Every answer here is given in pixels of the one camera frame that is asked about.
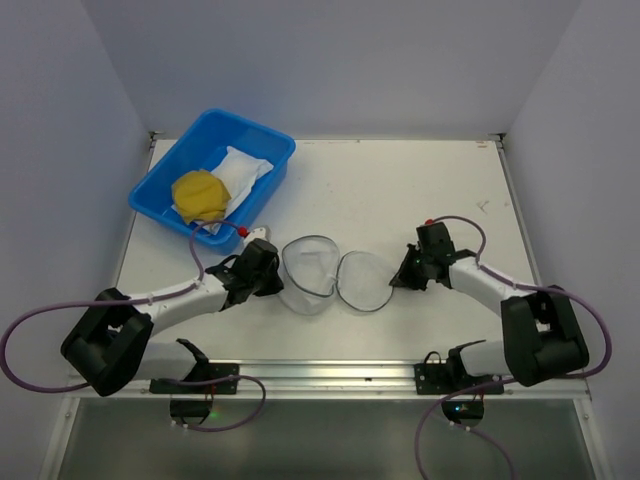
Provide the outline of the white mesh laundry bag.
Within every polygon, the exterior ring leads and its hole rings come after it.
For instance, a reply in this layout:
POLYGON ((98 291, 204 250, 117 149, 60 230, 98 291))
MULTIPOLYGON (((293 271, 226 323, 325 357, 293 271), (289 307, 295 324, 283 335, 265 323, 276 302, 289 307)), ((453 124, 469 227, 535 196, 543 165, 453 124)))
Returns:
POLYGON ((299 237, 282 249, 279 298, 293 312, 314 316, 336 299, 361 313, 381 310, 391 300, 394 271, 381 257, 366 251, 340 251, 322 235, 299 237))

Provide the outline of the yellow bra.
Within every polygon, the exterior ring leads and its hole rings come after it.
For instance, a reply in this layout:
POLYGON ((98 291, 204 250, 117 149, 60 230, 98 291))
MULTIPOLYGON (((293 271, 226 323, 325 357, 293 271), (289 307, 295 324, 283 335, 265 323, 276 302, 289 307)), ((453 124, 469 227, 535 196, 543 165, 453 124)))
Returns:
POLYGON ((190 171, 171 186, 175 210, 185 224, 209 222, 225 217, 231 195, 211 172, 190 171))

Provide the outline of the white bra pad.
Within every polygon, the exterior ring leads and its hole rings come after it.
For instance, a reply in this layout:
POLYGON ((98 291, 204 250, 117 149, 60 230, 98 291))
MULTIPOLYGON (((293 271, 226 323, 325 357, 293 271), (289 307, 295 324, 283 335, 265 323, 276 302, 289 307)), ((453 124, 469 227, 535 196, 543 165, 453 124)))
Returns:
MULTIPOLYGON (((224 183, 229 191, 231 200, 227 206, 225 217, 222 219, 226 220, 248 199, 256 183, 273 169, 274 166, 266 159, 254 158, 234 147, 228 146, 222 162, 217 167, 213 170, 199 170, 211 172, 224 183)), ((201 225, 206 222, 192 223, 201 225)), ((216 233, 219 227, 220 224, 213 224, 212 221, 209 221, 206 229, 211 233, 216 233)))

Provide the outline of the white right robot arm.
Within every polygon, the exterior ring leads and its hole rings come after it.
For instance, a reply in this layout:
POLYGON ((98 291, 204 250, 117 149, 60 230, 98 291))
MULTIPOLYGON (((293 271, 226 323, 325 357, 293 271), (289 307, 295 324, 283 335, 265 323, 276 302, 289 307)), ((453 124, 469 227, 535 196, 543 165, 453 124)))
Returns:
POLYGON ((563 290, 540 291, 497 279, 481 268, 475 252, 455 247, 442 222, 426 223, 416 233, 417 242, 407 246, 390 285, 424 291, 435 282, 472 298, 501 322, 499 341, 453 347, 445 360, 418 366, 418 376, 440 389, 460 390, 495 376, 530 387, 588 365, 588 347, 563 290))

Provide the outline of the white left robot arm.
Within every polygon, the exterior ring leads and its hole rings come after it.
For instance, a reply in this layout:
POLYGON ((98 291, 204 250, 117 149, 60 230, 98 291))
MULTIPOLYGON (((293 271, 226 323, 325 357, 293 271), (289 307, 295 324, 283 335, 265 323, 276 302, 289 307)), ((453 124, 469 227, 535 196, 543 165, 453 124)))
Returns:
POLYGON ((102 397, 134 380, 158 382, 162 393, 208 390, 220 375, 193 342, 162 343, 152 337, 284 288, 278 250, 264 239, 250 241, 229 261, 230 266, 222 262, 182 284, 180 294, 162 290, 131 298, 116 288, 101 292, 62 342, 62 356, 102 397))

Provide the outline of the blue plastic bin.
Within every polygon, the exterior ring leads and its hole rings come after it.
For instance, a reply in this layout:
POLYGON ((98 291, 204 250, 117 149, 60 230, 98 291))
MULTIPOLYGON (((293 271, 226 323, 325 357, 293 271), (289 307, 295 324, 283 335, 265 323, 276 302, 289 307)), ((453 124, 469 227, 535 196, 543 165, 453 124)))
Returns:
POLYGON ((206 171, 231 195, 224 219, 248 226, 284 180, 295 148, 284 133, 223 110, 208 110, 134 187, 129 205, 188 236, 196 224, 180 218, 171 187, 191 171, 206 171))

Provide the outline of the aluminium front rail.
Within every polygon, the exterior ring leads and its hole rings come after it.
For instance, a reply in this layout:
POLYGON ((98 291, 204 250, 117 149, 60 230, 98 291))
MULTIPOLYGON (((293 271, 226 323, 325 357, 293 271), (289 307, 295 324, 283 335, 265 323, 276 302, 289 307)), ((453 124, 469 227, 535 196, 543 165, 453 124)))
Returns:
MULTIPOLYGON (((237 363, 241 375, 259 379, 266 387, 267 400, 435 400, 447 394, 418 395, 413 364, 416 360, 229 360, 237 363)), ((585 380, 551 380, 533 387, 517 383, 504 387, 502 395, 484 400, 584 400, 590 399, 585 380)), ((171 395, 150 392, 150 381, 133 381, 119 392, 100 397, 86 388, 64 394, 79 399, 185 399, 204 400, 205 395, 171 395)), ((260 400, 261 389, 248 380, 237 383, 233 395, 214 394, 215 400, 260 400)))

